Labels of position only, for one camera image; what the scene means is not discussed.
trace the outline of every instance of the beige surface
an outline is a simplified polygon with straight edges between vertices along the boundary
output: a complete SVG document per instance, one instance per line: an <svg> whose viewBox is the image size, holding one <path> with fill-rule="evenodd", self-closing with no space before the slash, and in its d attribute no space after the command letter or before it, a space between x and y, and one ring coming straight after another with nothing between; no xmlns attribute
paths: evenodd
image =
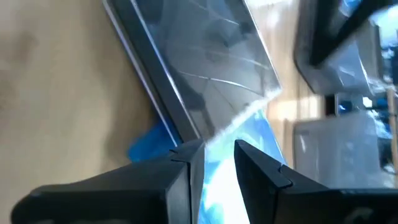
<svg viewBox="0 0 398 224"><path fill-rule="evenodd" d="M153 112L98 0L0 0L0 223L43 184L127 163Z"/></svg>
<svg viewBox="0 0 398 224"><path fill-rule="evenodd" d="M294 122L324 114L323 99L311 92L292 58L300 1L247 1L282 85L282 94L269 103L266 114L289 166L294 166Z"/></svg>

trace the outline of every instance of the wooden surface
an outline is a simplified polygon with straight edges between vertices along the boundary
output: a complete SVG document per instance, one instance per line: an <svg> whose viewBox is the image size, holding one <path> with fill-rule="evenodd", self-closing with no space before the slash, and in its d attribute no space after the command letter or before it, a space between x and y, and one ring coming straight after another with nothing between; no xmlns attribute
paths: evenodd
<svg viewBox="0 0 398 224"><path fill-rule="evenodd" d="M311 92L292 58L300 1L247 1L282 85L282 93L269 103L266 115L288 165L293 167L294 123L324 114L323 98Z"/></svg>
<svg viewBox="0 0 398 224"><path fill-rule="evenodd" d="M248 0L283 93L267 107L292 165L292 124L321 114L292 49L298 0ZM122 166L154 112L100 0L0 0L0 223L29 190Z"/></svg>

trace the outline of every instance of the wooden floor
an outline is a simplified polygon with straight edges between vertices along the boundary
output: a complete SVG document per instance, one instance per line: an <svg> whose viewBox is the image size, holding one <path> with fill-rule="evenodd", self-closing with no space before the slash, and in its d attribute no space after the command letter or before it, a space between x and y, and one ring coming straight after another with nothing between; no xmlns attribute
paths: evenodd
<svg viewBox="0 0 398 224"><path fill-rule="evenodd" d="M292 60L299 0L265 2L248 0L284 88L267 116L292 165L292 123L321 101ZM0 0L0 223L36 186L127 163L154 118L100 0Z"/></svg>

